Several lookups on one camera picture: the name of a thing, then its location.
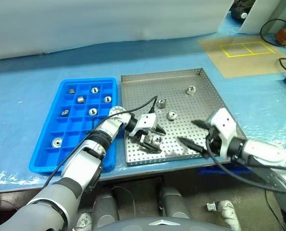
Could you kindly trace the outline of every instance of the metal nut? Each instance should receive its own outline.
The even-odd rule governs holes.
[[[84,98],[83,96],[79,96],[79,97],[77,98],[77,102],[78,102],[78,103],[84,103],[84,102],[85,102],[85,98]]]
[[[106,96],[106,97],[104,98],[104,102],[105,102],[105,103],[110,103],[110,102],[112,102],[112,97],[111,97],[111,96]]]
[[[159,108],[165,108],[166,105],[167,105],[167,100],[165,100],[165,99],[158,100],[158,102],[157,102],[157,106]]]
[[[195,93],[195,86],[189,86],[186,90],[188,95],[193,95]]]
[[[61,137],[56,137],[52,140],[52,147],[53,148],[60,148],[62,146],[63,139]]]
[[[176,110],[169,110],[167,117],[169,120],[175,120],[178,117],[178,112]]]
[[[61,113],[61,116],[68,116],[69,115],[69,110],[66,109],[66,110],[63,110],[62,113]]]
[[[98,93],[99,92],[99,89],[98,88],[92,88],[91,89],[91,93]]]
[[[74,94],[74,93],[76,93],[75,89],[73,89],[73,88],[69,89],[69,94]]]
[[[94,115],[96,115],[97,114],[97,109],[96,108],[91,108],[90,110],[89,110],[89,115],[90,116],[94,116]]]
[[[162,143],[162,137],[158,135],[153,136],[152,143],[155,145],[160,145]]]

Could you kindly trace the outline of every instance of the blue table surface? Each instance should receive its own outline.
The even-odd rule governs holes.
[[[0,192],[40,187],[47,177],[29,171],[28,163],[60,82],[70,78],[204,68],[248,138],[279,140],[286,146],[286,74],[225,79],[197,39],[237,34],[228,14],[218,33],[179,39],[115,42],[46,55],[0,60]],[[286,48],[280,48],[286,54]],[[101,180],[212,164],[203,158],[128,167],[122,134],[117,163]]]

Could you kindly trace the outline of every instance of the stainless steel tray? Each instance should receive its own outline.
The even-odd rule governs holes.
[[[126,162],[128,165],[143,165],[164,161],[202,158],[200,154],[182,146],[177,136],[188,137],[198,145],[205,146],[207,131],[191,124],[191,120],[205,120],[217,109],[226,107],[222,98],[214,88],[202,68],[157,72],[138,75],[124,75],[121,77],[123,106],[129,110],[136,108],[153,96],[158,99],[166,99],[167,106],[164,109],[155,107],[159,125],[166,131],[163,142],[160,145],[160,154],[147,153],[144,148],[134,143],[125,134]],[[187,95],[186,89],[194,85],[194,95]],[[136,116],[147,113],[147,106],[135,113]],[[179,117],[174,121],[167,119],[169,110],[175,109]],[[245,138],[241,128],[237,127],[239,137]]]

